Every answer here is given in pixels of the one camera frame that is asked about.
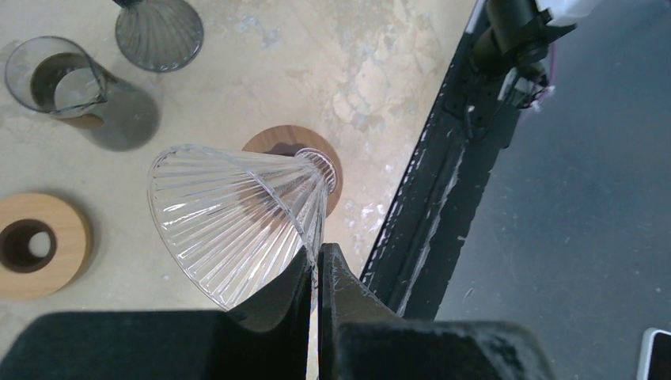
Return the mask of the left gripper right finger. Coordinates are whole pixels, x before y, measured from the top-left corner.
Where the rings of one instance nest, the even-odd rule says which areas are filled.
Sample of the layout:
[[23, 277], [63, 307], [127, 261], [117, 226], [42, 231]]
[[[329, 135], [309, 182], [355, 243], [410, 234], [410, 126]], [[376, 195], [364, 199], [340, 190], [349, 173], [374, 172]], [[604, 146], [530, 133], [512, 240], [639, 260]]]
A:
[[504, 321], [409, 321], [349, 269], [341, 248], [320, 247], [321, 379], [553, 379], [539, 340]]

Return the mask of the clear glass dripper cone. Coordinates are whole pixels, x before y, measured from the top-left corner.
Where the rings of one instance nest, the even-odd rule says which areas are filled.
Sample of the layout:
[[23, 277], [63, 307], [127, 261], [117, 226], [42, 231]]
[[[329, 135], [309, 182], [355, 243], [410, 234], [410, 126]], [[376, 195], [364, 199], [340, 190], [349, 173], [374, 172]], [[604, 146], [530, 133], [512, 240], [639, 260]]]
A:
[[328, 198], [339, 174], [325, 153], [227, 152], [185, 144], [148, 172], [148, 204], [165, 247], [211, 301], [231, 310], [304, 253], [317, 287]]

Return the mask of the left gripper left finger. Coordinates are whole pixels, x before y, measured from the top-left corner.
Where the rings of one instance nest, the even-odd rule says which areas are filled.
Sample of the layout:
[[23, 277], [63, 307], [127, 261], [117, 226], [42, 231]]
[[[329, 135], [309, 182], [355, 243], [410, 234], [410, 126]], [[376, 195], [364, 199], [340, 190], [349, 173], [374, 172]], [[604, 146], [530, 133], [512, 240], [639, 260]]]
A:
[[290, 265], [231, 309], [62, 312], [37, 318], [4, 379], [303, 379], [312, 265]]

